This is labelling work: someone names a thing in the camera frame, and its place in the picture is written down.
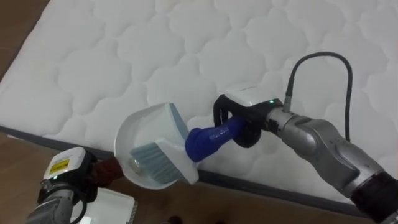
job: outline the hand brush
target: hand brush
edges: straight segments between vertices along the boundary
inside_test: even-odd
[[[138,167],[140,172],[158,183],[185,179],[193,184],[197,181],[193,177],[193,169],[196,172],[195,162],[212,155],[223,144],[235,138],[244,124],[242,118],[232,117],[216,128],[195,128],[189,133],[185,147],[160,139],[133,149],[130,161],[134,163],[133,167]]]

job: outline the brush bristles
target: brush bristles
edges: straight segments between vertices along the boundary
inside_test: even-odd
[[[160,184],[184,179],[182,173],[156,143],[133,149],[130,153],[145,174]]]

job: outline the black cable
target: black cable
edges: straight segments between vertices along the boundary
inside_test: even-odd
[[[351,104],[351,92],[353,89],[353,70],[351,68],[351,65],[349,64],[348,60],[344,58],[342,55],[334,52],[317,52],[313,54],[309,54],[307,56],[304,56],[301,58],[295,65],[292,70],[292,73],[290,74],[289,82],[287,84],[287,89],[286,89],[286,95],[285,95],[285,101],[288,101],[287,104],[287,110],[290,110],[290,101],[293,96],[293,85],[294,85],[294,76],[296,74],[297,69],[303,63],[304,61],[314,58],[314,57],[319,57],[319,56],[331,56],[334,58],[340,59],[346,69],[347,69],[347,75],[348,75],[348,82],[347,82],[347,92],[346,92],[346,107],[345,107],[345,134],[346,134],[346,140],[350,141],[350,136],[349,136],[349,108]]]
[[[51,190],[49,190],[46,194],[45,194],[45,198],[49,197],[50,195],[54,194],[55,192],[59,191],[59,190],[71,190],[73,192],[73,196],[77,196],[78,199],[81,201],[81,203],[83,204],[82,208],[81,208],[81,212],[79,214],[79,216],[77,218],[75,218],[75,220],[73,222],[71,222],[70,224],[77,224],[80,222],[80,220],[85,216],[85,213],[87,211],[87,201],[86,201],[86,197],[84,195],[84,193],[79,190],[78,188],[69,185],[67,183],[60,183],[58,182],[57,184],[64,184],[58,187],[54,187]]]

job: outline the mattress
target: mattress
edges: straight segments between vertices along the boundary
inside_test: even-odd
[[[397,177],[397,23],[397,1],[51,0],[0,83],[0,125],[111,152],[137,110],[172,102],[190,129],[212,126],[228,88],[283,99],[294,63],[327,50],[353,67],[351,141]],[[292,111],[344,134],[346,83],[339,61],[305,62]],[[227,143],[200,169],[349,203],[269,133],[249,149]]]

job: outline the white dustpan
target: white dustpan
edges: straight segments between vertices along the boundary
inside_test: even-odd
[[[163,189],[175,181],[160,184],[137,169],[133,169],[130,152],[134,148],[150,143],[167,147],[174,146],[175,151],[185,151],[184,144],[187,136],[188,129],[173,104],[151,106],[135,112],[123,122],[114,142],[114,156],[120,163],[124,176],[131,182],[148,189]],[[196,166],[188,156],[178,161],[185,163],[183,166],[187,165],[189,169],[183,170],[190,170],[197,180]]]

